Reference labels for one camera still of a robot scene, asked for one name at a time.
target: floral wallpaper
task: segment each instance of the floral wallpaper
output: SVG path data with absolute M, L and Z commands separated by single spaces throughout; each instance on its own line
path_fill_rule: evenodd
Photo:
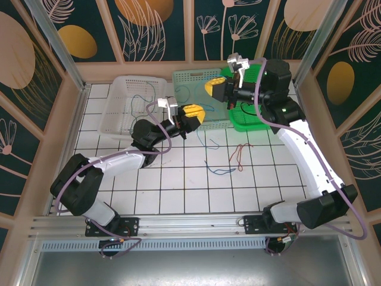
M 116 61 L 96 1 L 41 0 L 41 3 L 75 62 Z
M 14 215 L 39 143 L 0 107 L 0 213 Z
M 10 0 L 0 2 L 0 96 L 45 129 L 62 78 Z
M 341 136 L 368 212 L 381 208 L 381 100 Z
M 316 76 L 339 127 L 381 84 L 381 4 L 364 0 Z
M 125 61 L 184 61 L 183 1 L 107 0 Z
M 268 1 L 195 0 L 194 60 L 226 60 L 238 52 L 254 58 Z

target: metal floor panel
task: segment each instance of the metal floor panel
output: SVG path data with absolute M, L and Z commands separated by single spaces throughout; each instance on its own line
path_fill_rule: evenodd
M 263 249 L 42 253 L 34 286 L 348 286 L 337 237 L 301 237 L 282 256 Z

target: colorful wire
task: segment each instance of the colorful wire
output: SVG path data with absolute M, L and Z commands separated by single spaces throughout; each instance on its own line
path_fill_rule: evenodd
M 243 171 L 243 166 L 242 166 L 242 164 L 241 164 L 241 159 L 242 159 L 242 149 L 244 148 L 244 146 L 254 147 L 253 145 L 251 145 L 251 144 L 249 144 L 249 143 L 245 143 L 245 144 L 243 144 L 243 145 L 242 145 L 242 144 L 239 144 L 239 145 L 237 146 L 237 148 L 236 148 L 236 151 L 234 151 L 234 153 L 233 153 L 233 154 L 230 156 L 230 158 L 229 158 L 229 162 L 232 161 L 232 158 L 233 158 L 234 154 L 236 154 L 237 151 L 238 151 L 236 160 L 237 160 L 237 162 L 238 162 L 238 171 L 240 171 L 240 172 Z
M 233 168 L 233 169 L 229 169 L 229 170 L 222 170 L 222 169 L 217 169 L 217 170 L 212 170 L 210 169 L 210 167 L 208 166 L 208 163 L 206 161 L 204 161 L 205 164 L 207 165 L 207 169 L 212 172 L 213 174 L 216 174 L 216 175 L 219 175 L 219 176 L 222 176 L 222 175 L 225 175 L 225 174 L 228 174 L 228 173 L 232 173 L 234 172 L 236 169 Z

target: black cable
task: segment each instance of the black cable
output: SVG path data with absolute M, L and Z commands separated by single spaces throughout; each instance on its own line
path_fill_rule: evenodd
M 242 104 L 243 104 L 243 103 L 241 103 L 241 110 L 242 110 L 243 113 L 245 113 L 245 114 L 247 114 L 247 115 L 251 115 L 251 116 L 257 116 L 257 115 L 254 114 L 254 113 L 250 113 L 250 112 L 247 112 L 247 111 L 243 110 Z

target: wallpaper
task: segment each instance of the wallpaper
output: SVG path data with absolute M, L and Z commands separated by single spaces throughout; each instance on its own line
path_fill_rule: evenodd
M 381 84 L 380 28 L 380 1 L 363 1 L 316 77 L 336 127 Z
M 5 238 L 7 237 L 8 230 L 6 228 L 0 228 L 0 253 L 2 246 L 4 245 Z
M 338 30 L 339 26 L 341 25 L 341 22 L 343 21 L 344 17 L 346 16 L 346 14 L 347 14 L 349 8 L 351 7 L 351 5 L 353 4 L 353 2 L 354 2 L 354 0 L 348 0 L 348 2 L 345 5 L 345 8 L 342 11 L 342 13 L 340 15 L 338 15 L 339 18 L 338 18 L 337 22 L 335 23 L 335 25 L 334 25 L 331 33 L 329 34 L 327 40 L 325 41 L 324 45 L 320 48 L 320 52 L 318 53 L 318 55 L 316 56 L 314 62 L 312 63 L 312 68 L 313 69 L 315 69 L 315 66 L 320 61 L 321 56 L 326 51 L 326 47 L 328 46 L 328 44 L 332 40 L 333 36 L 335 35 L 336 31 Z
M 42 4 L 75 62 L 116 61 L 94 0 L 42 0 Z
M 281 0 L 265 58 L 301 60 L 332 0 Z
M 0 212 L 14 215 L 39 140 L 0 107 Z
M 125 61 L 184 61 L 183 1 L 107 0 Z
M 341 136 L 368 212 L 381 208 L 381 100 Z
M 45 40 L 45 42 L 49 45 L 50 50 L 53 52 L 55 58 L 58 60 L 58 62 L 59 62 L 59 64 L 60 64 L 60 66 L 61 66 L 61 67 L 63 68 L 63 70 L 66 72 L 66 68 L 65 68 L 65 66 L 64 66 L 63 63 L 61 62 L 61 60 L 60 60 L 60 58 L 58 57 L 57 53 L 56 53 L 56 52 L 54 51 L 54 49 L 52 48 L 51 44 L 49 43 L 48 38 L 45 36 L 44 32 L 41 30 L 40 26 L 37 24 L 35 18 L 32 16 L 32 14 L 31 14 L 31 12 L 30 12 L 28 6 L 26 5 L 25 1 L 24 1 L 24 0 L 21 0 L 20 2 L 23 4 L 25 10 L 26 10 L 27 13 L 29 14 L 29 16 L 32 18 L 32 20 L 33 20 L 35 26 L 37 27 L 38 31 L 40 32 L 40 34 L 41 34 L 41 36 L 43 37 L 43 39 Z
M 194 60 L 253 59 L 267 8 L 267 0 L 195 0 Z
M 0 3 L 0 94 L 44 130 L 62 78 L 10 0 Z

